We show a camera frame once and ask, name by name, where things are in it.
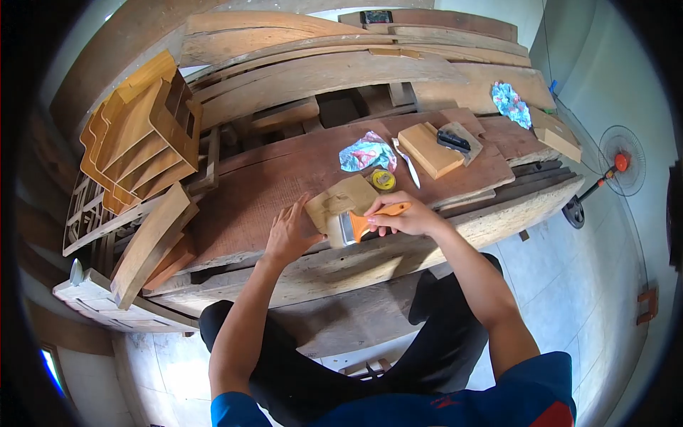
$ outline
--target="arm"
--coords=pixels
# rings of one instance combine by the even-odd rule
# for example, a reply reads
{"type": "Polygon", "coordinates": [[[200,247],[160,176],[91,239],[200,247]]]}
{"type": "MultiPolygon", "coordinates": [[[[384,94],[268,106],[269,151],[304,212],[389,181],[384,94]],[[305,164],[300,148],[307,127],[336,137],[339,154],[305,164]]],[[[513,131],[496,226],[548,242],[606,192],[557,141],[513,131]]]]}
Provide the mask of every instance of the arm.
{"type": "Polygon", "coordinates": [[[436,241],[460,282],[472,313],[486,328],[493,372],[498,379],[506,370],[540,354],[527,329],[512,292],[491,263],[445,219],[432,212],[404,191],[378,197],[365,216],[386,204],[410,201],[413,206],[397,217],[374,215],[374,231],[384,236],[386,227],[407,234],[425,234],[436,241]]]}
{"type": "Polygon", "coordinates": [[[324,239],[322,234],[301,237],[301,211],[307,200],[308,194],[304,194],[273,219],[266,251],[216,336],[209,358],[212,399],[229,391],[250,394],[249,377],[261,353],[268,303],[277,278],[289,263],[324,239]]]}

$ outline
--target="orange brush handle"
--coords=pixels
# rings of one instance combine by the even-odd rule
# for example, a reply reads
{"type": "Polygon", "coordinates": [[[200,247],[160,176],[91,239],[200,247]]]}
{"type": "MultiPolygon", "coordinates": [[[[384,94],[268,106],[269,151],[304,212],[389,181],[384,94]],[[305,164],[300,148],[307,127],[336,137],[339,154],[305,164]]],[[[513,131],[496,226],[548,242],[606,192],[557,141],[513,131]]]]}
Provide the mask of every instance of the orange brush handle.
{"type": "MultiPolygon", "coordinates": [[[[403,212],[406,212],[412,205],[413,204],[410,202],[392,204],[381,208],[373,215],[389,215],[390,217],[395,217],[396,215],[401,215],[403,212]]],[[[354,214],[353,211],[349,211],[348,216],[351,219],[351,226],[353,227],[353,237],[356,240],[356,243],[360,243],[361,237],[370,229],[370,223],[367,222],[366,217],[359,217],[354,214]]]]}

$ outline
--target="crumpled cloth rag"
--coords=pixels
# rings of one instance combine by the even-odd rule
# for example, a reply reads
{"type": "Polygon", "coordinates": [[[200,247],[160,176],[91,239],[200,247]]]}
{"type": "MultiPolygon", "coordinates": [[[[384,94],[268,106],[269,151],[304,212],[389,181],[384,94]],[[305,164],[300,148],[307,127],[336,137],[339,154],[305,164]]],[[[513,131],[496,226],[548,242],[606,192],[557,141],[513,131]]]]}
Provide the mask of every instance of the crumpled cloth rag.
{"type": "Polygon", "coordinates": [[[364,137],[339,152],[341,170],[356,172],[368,166],[381,166],[393,173],[396,170],[396,155],[389,144],[372,130],[364,137]]]}
{"type": "Polygon", "coordinates": [[[525,129],[531,127],[529,108],[509,83],[496,82],[491,90],[491,96],[502,115],[506,115],[525,129]]]}

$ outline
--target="yellow tape measure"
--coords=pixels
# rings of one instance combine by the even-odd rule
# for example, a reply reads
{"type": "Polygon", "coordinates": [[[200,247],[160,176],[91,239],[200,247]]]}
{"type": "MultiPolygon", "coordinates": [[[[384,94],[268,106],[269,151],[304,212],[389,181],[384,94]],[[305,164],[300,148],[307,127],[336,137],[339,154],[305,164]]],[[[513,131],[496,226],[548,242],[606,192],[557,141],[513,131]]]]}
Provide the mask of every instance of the yellow tape measure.
{"type": "Polygon", "coordinates": [[[376,169],[370,176],[370,182],[378,190],[387,191],[396,187],[396,177],[389,171],[383,169],[376,169]]]}

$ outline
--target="paintbrush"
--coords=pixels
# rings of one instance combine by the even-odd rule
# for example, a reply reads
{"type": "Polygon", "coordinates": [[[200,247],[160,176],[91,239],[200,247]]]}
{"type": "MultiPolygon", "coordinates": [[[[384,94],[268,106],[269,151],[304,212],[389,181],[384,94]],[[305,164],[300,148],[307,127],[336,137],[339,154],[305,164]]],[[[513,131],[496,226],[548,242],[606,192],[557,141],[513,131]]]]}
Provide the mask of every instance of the paintbrush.
{"type": "MultiPolygon", "coordinates": [[[[381,208],[373,215],[400,215],[413,204],[410,202],[396,203],[381,208]]],[[[367,217],[360,217],[349,210],[338,216],[327,219],[327,237],[332,247],[346,247],[354,243],[360,243],[361,237],[370,230],[367,217]]]]}

